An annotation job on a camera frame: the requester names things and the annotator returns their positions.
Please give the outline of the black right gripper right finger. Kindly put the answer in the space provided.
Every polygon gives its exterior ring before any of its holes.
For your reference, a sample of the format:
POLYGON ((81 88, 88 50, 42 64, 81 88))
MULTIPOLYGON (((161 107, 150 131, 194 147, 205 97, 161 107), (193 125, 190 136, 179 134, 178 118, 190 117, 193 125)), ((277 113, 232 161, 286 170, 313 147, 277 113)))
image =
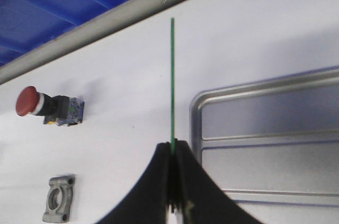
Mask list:
POLYGON ((178 223, 260 223, 216 185, 186 141, 175 141, 172 182, 178 223))

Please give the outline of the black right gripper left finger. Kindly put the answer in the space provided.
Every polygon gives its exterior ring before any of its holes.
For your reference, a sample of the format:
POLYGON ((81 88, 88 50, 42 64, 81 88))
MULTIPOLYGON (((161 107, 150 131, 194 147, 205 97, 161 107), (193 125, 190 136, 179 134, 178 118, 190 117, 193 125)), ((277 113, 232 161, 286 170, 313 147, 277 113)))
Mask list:
POLYGON ((100 223, 166 223, 170 158, 170 144, 158 144, 138 182, 100 223))

